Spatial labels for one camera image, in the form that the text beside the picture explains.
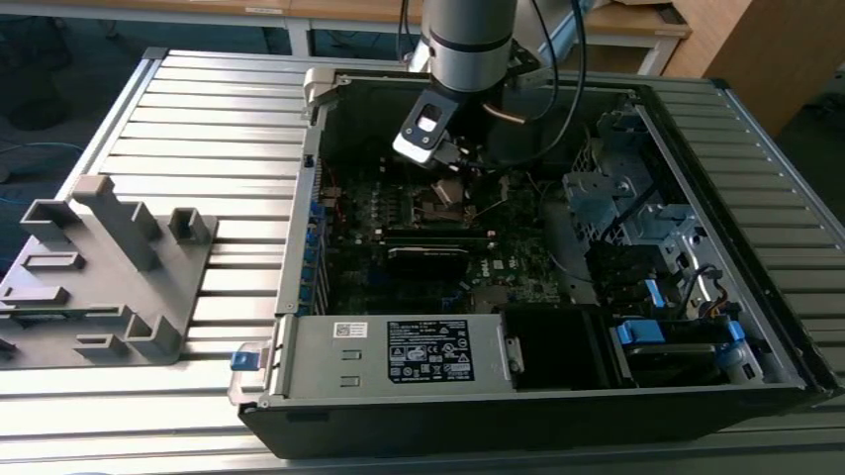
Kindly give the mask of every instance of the blue drive latch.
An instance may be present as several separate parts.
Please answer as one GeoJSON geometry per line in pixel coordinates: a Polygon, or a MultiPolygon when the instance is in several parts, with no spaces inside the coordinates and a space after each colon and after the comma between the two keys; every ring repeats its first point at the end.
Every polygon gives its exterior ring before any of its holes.
{"type": "Polygon", "coordinates": [[[627,320],[617,327],[622,344],[665,343],[663,331],[657,320],[627,320]]]}

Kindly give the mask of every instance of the aluminum extrusion table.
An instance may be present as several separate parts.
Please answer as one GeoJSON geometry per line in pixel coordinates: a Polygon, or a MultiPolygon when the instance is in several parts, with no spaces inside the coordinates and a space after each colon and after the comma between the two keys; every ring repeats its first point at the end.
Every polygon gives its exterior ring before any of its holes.
{"type": "MultiPolygon", "coordinates": [[[[243,341],[271,334],[306,127],[303,73],[320,65],[395,67],[148,51],[59,198],[80,173],[104,173],[120,197],[143,199],[155,214],[192,206],[220,218],[187,345],[167,367],[0,372],[0,473],[442,473],[567,465],[566,473],[586,474],[594,463],[601,473],[626,475],[761,467],[793,474],[810,466],[833,472],[845,462],[842,399],[689,443],[400,459],[274,457],[228,403],[228,357],[243,341]]],[[[625,77],[659,92],[788,300],[845,371],[841,226],[730,91],[702,80],[625,77]]],[[[259,390],[260,381],[248,386],[259,390]]]]}

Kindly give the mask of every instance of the wooden desk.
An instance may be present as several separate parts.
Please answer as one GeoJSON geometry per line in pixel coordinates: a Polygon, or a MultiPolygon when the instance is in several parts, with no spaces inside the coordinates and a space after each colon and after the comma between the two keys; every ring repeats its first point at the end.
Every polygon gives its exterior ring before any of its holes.
{"type": "Polygon", "coordinates": [[[283,28],[290,6],[291,0],[0,0],[0,13],[283,28]]]}
{"type": "MultiPolygon", "coordinates": [[[[541,0],[557,11],[546,16],[553,28],[565,14],[558,0],[541,0]]],[[[120,21],[195,23],[284,28],[291,36],[295,56],[311,56],[314,30],[392,34],[399,23],[399,0],[0,0],[0,13],[120,21]]],[[[423,18],[423,0],[411,0],[411,32],[418,33],[423,18]]],[[[538,46],[534,13],[518,28],[533,36],[538,46]]],[[[590,12],[586,26],[591,46],[643,48],[641,74],[661,74],[678,40],[689,36],[686,25],[671,25],[651,7],[611,4],[590,12]]]]}
{"type": "MultiPolygon", "coordinates": [[[[411,1],[410,23],[414,31],[423,16],[423,1],[411,1]]],[[[567,12],[566,3],[541,1],[550,28],[567,12]]],[[[312,30],[348,30],[392,33],[399,22],[399,0],[292,0],[288,11],[288,29],[294,55],[310,55],[312,30]]],[[[611,4],[590,12],[586,17],[587,42],[597,46],[645,48],[649,52],[641,61],[641,74],[661,74],[678,41],[691,32],[687,25],[663,21],[653,7],[629,7],[611,4]]],[[[537,50],[543,42],[531,5],[523,2],[518,12],[517,37],[527,48],[537,50]]]]}
{"type": "Polygon", "coordinates": [[[771,136],[845,60],[845,1],[674,0],[695,29],[666,67],[721,77],[771,136]]]}

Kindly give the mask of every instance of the table leg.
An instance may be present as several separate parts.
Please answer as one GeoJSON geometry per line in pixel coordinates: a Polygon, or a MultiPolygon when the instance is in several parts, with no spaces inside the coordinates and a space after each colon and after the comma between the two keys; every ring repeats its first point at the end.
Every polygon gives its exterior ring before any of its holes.
{"type": "Polygon", "coordinates": [[[678,43],[678,38],[661,37],[655,46],[649,50],[649,54],[646,54],[646,59],[643,59],[643,64],[639,66],[637,73],[649,76],[659,76],[663,74],[665,66],[669,63],[678,43]]]}
{"type": "Polygon", "coordinates": [[[291,38],[291,54],[294,56],[311,56],[311,25],[307,18],[287,18],[286,26],[291,38]]]}

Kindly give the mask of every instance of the floor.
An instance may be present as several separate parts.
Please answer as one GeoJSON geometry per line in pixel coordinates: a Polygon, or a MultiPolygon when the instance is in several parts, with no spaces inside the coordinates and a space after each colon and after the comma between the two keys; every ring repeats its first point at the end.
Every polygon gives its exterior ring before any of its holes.
{"type": "MultiPolygon", "coordinates": [[[[71,106],[69,117],[39,132],[20,132],[0,118],[0,142],[61,142],[84,146],[147,47],[290,53],[287,34],[278,30],[119,22],[117,36],[108,39],[108,28],[109,25],[92,20],[64,22],[60,34],[72,63],[55,72],[55,83],[71,106]]],[[[392,59],[394,41],[395,36],[387,34],[319,32],[315,51],[324,56],[392,59]]],[[[778,138],[786,155],[840,219],[845,217],[845,193],[840,191],[845,174],[844,116],[820,118],[816,111],[805,110],[778,138]]],[[[25,203],[55,195],[77,154],[64,147],[21,148],[5,153],[0,148],[0,153],[0,177],[4,170],[12,172],[11,179],[0,183],[1,275],[27,238],[17,227],[25,203]]]]}

